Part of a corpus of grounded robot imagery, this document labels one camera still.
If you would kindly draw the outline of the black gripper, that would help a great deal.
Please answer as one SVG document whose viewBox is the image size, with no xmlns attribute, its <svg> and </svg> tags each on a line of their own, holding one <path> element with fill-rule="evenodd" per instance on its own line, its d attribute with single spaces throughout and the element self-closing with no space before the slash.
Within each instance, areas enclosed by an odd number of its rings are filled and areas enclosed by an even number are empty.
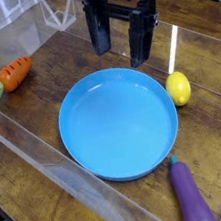
<svg viewBox="0 0 221 221">
<path fill-rule="evenodd" d="M 153 29 L 158 25 L 156 0 L 139 0 L 134 8 L 112 4 L 108 0 L 83 0 L 82 4 L 96 54 L 100 56 L 111 49 L 109 19 L 117 18 L 129 21 L 131 66 L 137 68 L 149 58 Z"/>
</svg>

